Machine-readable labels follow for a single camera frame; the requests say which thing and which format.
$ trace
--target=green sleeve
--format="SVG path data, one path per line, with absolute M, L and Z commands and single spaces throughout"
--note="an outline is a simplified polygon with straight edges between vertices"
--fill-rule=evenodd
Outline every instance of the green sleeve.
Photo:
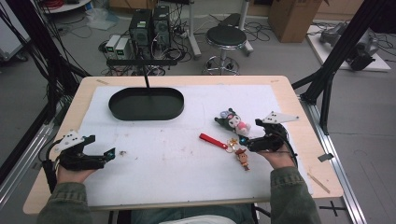
M 321 223 L 318 210 L 296 167 L 271 173 L 271 223 Z
M 38 214 L 37 224 L 91 224 L 85 186 L 62 183 L 56 186 L 46 206 Z

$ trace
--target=gray floor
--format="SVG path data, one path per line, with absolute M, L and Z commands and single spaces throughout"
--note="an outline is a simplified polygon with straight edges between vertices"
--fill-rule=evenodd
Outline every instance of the gray floor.
M 77 21 L 83 16 L 77 10 L 61 15 L 57 21 Z M 210 17 L 197 19 L 196 27 L 213 20 Z M 266 19 L 260 18 L 248 18 L 247 21 L 266 24 Z M 124 33 L 129 21 L 120 20 L 116 27 L 107 31 L 89 29 L 85 26 L 86 22 L 68 25 L 71 31 L 62 40 L 86 71 L 102 76 L 106 71 L 106 59 L 98 51 L 98 46 L 110 35 Z M 207 22 L 204 27 L 215 24 Z M 271 31 L 265 33 L 270 40 L 251 41 L 254 52 L 249 57 L 242 51 L 229 53 L 240 63 L 242 75 L 283 75 L 292 83 L 319 69 L 320 63 L 306 40 L 301 44 L 280 44 Z M 166 70 L 166 76 L 201 75 L 205 61 L 219 54 L 205 43 L 203 35 L 198 35 L 197 40 L 202 57 Z M 396 44 L 394 37 L 389 36 L 389 41 Z M 383 59 L 396 60 L 395 56 L 382 50 L 378 54 Z M 393 174 L 396 168 L 396 101 L 393 98 L 396 95 L 396 64 L 388 64 L 392 70 L 387 73 L 340 70 L 332 88 L 329 132 L 368 223 L 396 222 L 396 177 Z M 46 82 L 31 60 L 3 64 L 0 71 L 2 164 L 46 103 Z M 302 87 L 296 93 L 302 93 L 305 89 Z M 37 170 L 31 169 L 24 176 L 0 211 L 1 223 L 35 222 L 35 217 L 22 212 L 22 206 L 37 173 Z M 336 207 L 345 207 L 340 199 L 317 200 L 317 206 L 331 206 L 331 201 Z M 260 206 L 270 209 L 268 204 Z M 335 214 L 333 210 L 319 209 L 319 214 L 323 223 L 350 223 L 344 210 L 337 210 Z M 93 213 L 93 216 L 94 223 L 107 223 L 108 213 Z M 269 219 L 262 216 L 261 223 L 269 223 Z

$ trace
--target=human hand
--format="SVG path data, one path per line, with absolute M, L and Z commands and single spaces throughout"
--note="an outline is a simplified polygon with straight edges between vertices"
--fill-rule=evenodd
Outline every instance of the human hand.
M 258 154 L 264 156 L 267 159 L 274 169 L 295 166 L 293 159 L 291 158 L 289 150 L 286 148 L 286 145 L 278 149 L 277 151 L 271 150 L 262 150 L 258 151 Z
M 69 171 L 59 165 L 58 184 L 66 182 L 83 183 L 84 180 L 96 170 Z

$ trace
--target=stool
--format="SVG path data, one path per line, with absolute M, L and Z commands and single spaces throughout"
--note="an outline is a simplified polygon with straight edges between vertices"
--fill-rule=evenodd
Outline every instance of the stool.
M 246 34 L 233 26 L 216 26 L 206 33 L 206 41 L 209 45 L 221 49 L 220 56 L 211 57 L 205 64 L 205 71 L 210 75 L 224 71 L 239 75 L 239 64 L 232 58 L 227 57 L 229 49 L 241 49 L 247 42 Z

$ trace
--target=person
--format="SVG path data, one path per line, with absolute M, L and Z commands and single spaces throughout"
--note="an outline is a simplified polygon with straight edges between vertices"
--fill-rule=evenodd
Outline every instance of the person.
M 320 223 L 315 202 L 286 147 L 276 152 L 258 153 L 274 168 L 271 172 L 271 223 Z M 39 213 L 37 223 L 92 223 L 82 183 L 93 172 L 73 172 L 59 166 L 58 184 Z M 134 210 L 132 220 L 134 224 L 254 223 L 249 204 Z

